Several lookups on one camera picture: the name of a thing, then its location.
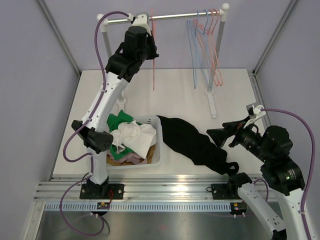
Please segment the pink hanger with black top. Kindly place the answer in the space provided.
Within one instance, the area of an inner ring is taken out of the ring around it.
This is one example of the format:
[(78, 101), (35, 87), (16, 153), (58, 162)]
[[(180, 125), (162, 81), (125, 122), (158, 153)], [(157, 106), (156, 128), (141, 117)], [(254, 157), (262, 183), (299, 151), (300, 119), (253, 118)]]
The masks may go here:
[[(154, 23), (153, 17), (154, 17), (154, 9), (151, 9), (151, 31), (152, 31), (152, 36), (155, 39), (156, 37), (156, 25)], [(152, 60), (152, 90), (155, 90), (155, 78), (156, 78), (156, 62), (155, 59)]]

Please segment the black tank top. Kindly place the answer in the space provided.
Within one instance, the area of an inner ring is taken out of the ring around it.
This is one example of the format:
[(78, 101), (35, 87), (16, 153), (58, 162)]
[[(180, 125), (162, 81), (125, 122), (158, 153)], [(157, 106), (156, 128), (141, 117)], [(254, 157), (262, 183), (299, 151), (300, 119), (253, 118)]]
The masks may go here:
[(196, 166), (206, 166), (212, 171), (228, 176), (240, 169), (237, 162), (227, 162), (228, 153), (217, 147), (210, 138), (181, 118), (159, 115), (163, 142), (173, 151), (192, 160)]

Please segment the blue hanger with mauve top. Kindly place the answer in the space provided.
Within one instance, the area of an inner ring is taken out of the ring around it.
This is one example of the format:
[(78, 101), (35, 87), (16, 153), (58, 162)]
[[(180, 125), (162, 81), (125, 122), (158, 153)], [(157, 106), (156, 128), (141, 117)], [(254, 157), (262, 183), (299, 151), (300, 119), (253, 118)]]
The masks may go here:
[(206, 85), (208, 86), (210, 83), (210, 58), (207, 53), (207, 41), (205, 40), (205, 37), (207, 36), (208, 30), (208, 22), (209, 22), (209, 13), (208, 10), (204, 9), (203, 12), (205, 13), (205, 24), (201, 24), (199, 21), (200, 18), (200, 12), (197, 12), (196, 19), (192, 21), (190, 24), (193, 31), (193, 43), (194, 43), (194, 52), (196, 57), (196, 66), (200, 69), (202, 76), (206, 82)]

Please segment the blue hanger with white top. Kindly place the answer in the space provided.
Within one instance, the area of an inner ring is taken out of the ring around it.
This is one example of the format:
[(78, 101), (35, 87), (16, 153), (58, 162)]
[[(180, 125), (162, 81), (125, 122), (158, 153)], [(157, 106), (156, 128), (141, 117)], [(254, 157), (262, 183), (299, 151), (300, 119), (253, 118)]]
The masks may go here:
[(191, 56), (191, 69), (192, 69), (192, 79), (193, 79), (193, 88), (197, 88), (198, 83), (198, 48), (196, 42), (196, 30), (191, 20), (186, 21), (186, 29), (189, 43), (189, 50)]

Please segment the pink hanger with brown top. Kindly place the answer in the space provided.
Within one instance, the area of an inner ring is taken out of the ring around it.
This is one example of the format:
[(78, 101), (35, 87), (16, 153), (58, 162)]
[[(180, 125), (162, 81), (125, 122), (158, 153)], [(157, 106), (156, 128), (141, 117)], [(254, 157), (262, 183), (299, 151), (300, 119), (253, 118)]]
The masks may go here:
[(221, 72), (219, 69), (219, 60), (218, 60), (218, 50), (216, 48), (216, 37), (215, 30), (217, 28), (218, 21), (220, 20), (220, 15), (217, 9), (209, 9), (208, 13), (211, 13), (211, 22), (207, 24), (207, 36), (205, 40), (207, 41), (207, 53), (209, 56), (210, 63), (210, 80), (212, 80), (212, 86), (221, 87), (223, 85), (222, 77), (220, 76)]

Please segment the pink hanger with green top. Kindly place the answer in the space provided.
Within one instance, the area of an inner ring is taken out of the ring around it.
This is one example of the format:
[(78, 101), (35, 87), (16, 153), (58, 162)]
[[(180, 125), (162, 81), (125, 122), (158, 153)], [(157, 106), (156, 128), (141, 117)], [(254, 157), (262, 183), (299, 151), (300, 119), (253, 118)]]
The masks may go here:
[(212, 89), (213, 87), (221, 87), (224, 83), (220, 70), (220, 43), (218, 43), (221, 40), (218, 28), (221, 23), (221, 13), (216, 8), (209, 9), (207, 13), (211, 14), (211, 19), (207, 17), (208, 20), (203, 27), (203, 56), (207, 66), (208, 88)]

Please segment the brown tank top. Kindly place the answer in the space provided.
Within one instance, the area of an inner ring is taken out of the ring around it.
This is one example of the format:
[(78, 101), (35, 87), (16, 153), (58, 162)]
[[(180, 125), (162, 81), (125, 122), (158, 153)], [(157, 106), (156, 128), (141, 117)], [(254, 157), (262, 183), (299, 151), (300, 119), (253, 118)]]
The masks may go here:
[(152, 159), (153, 159), (153, 155), (154, 155), (154, 151), (156, 149), (156, 145), (152, 145), (149, 150), (148, 150), (148, 153), (146, 155), (146, 158), (141, 158), (142, 159), (147, 159), (147, 164), (151, 164), (152, 163)]

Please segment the green tank top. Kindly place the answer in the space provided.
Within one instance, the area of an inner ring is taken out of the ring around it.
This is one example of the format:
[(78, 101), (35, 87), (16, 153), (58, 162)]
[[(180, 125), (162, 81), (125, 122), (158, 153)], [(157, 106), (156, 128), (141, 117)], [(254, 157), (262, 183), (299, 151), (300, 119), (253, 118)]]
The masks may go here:
[(110, 134), (113, 136), (113, 142), (109, 151), (113, 156), (113, 159), (116, 161), (120, 161), (120, 159), (125, 157), (126, 155), (134, 153), (132, 149), (124, 146), (124, 144), (122, 143), (122, 132), (119, 130), (120, 124), (131, 123), (133, 120), (134, 118), (125, 113), (123, 110), (120, 110), (118, 115), (111, 113), (107, 119), (106, 123), (109, 127)]

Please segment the white tank top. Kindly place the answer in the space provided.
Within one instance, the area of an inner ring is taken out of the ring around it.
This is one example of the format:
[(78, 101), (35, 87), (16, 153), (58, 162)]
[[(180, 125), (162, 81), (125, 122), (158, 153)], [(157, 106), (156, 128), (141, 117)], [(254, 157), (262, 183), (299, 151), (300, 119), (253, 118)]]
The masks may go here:
[(139, 125), (135, 120), (120, 123), (118, 129), (110, 134), (113, 142), (109, 151), (116, 161), (130, 153), (136, 153), (145, 159), (150, 147), (157, 142), (156, 129), (151, 124)]

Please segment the mauve tank top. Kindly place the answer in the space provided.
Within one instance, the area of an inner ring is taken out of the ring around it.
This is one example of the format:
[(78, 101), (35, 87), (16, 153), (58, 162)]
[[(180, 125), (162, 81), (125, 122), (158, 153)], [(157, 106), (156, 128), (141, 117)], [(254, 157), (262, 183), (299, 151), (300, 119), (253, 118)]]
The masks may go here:
[(130, 152), (127, 155), (115, 160), (110, 151), (107, 152), (106, 162), (112, 166), (130, 166), (130, 165), (142, 165), (147, 164), (147, 159), (142, 159), (135, 152)]

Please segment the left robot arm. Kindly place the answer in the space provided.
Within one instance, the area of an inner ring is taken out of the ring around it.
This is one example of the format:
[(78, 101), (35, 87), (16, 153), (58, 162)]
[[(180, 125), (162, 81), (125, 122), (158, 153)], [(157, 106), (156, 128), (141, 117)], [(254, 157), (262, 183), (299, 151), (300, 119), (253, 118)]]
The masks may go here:
[(82, 120), (74, 120), (71, 124), (92, 158), (93, 169), (86, 186), (97, 199), (103, 199), (108, 194), (106, 154), (112, 145), (113, 136), (106, 131), (107, 119), (120, 93), (138, 73), (143, 62), (158, 56), (150, 28), (137, 25), (129, 27), (124, 41), (102, 69), (102, 87), (88, 114)]

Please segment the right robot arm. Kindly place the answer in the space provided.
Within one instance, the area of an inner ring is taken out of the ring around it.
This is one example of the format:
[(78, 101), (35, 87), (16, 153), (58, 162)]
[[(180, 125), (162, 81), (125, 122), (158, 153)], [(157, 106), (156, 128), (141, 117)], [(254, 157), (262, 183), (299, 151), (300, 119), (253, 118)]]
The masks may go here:
[(218, 147), (244, 147), (262, 162), (260, 171), (273, 190), (282, 216), (279, 217), (259, 195), (251, 178), (244, 172), (229, 177), (227, 193), (243, 200), (258, 218), (272, 240), (311, 240), (303, 206), (307, 186), (299, 166), (290, 158), (293, 142), (283, 127), (269, 126), (264, 134), (248, 119), (225, 122), (222, 128), (208, 129), (207, 134)]

